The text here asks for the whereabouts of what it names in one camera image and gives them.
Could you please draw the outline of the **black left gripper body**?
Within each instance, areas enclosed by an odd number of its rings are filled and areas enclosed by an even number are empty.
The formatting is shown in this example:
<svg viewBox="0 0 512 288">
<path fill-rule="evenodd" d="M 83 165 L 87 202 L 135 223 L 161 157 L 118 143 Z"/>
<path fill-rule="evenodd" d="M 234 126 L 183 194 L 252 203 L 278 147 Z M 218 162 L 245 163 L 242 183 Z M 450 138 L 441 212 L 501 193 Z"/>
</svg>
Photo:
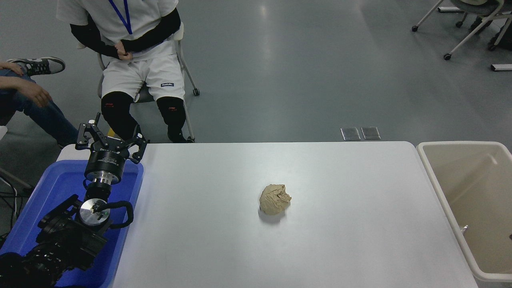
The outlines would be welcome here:
<svg viewBox="0 0 512 288">
<path fill-rule="evenodd" d="M 108 172 L 114 176 L 122 176 L 126 159 L 129 157 L 127 149 L 121 151 L 92 149 L 85 169 L 85 176 L 92 176 L 97 172 Z"/>
</svg>

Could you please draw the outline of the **person's right hand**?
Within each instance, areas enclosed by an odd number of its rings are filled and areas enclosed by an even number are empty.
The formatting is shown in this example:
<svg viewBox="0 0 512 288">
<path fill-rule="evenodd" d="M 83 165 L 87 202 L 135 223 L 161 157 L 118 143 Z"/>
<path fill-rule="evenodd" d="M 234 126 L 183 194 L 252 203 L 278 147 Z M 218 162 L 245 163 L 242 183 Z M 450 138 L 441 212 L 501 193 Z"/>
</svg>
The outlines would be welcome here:
<svg viewBox="0 0 512 288">
<path fill-rule="evenodd" d="M 114 45 L 114 47 L 117 51 L 117 55 L 120 60 L 131 61 L 133 59 L 133 54 L 129 51 L 126 51 L 122 42 L 118 42 Z"/>
<path fill-rule="evenodd" d="M 52 102 L 49 92 L 34 82 L 23 80 L 18 86 L 18 92 L 33 101 L 38 107 L 48 106 Z"/>
</svg>

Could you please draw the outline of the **person's left hand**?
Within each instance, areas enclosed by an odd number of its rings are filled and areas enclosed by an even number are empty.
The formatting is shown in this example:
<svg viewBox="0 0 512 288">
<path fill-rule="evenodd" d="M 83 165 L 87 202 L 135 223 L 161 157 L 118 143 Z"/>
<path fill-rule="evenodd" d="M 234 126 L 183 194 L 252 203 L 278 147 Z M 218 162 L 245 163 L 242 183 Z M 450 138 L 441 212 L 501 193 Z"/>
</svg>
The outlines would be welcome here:
<svg viewBox="0 0 512 288">
<path fill-rule="evenodd" d="M 0 69 L 1 70 L 11 70 L 19 76 L 24 75 L 24 71 L 23 71 L 22 67 L 20 67 L 20 65 L 18 65 L 17 63 L 0 62 Z"/>
</svg>

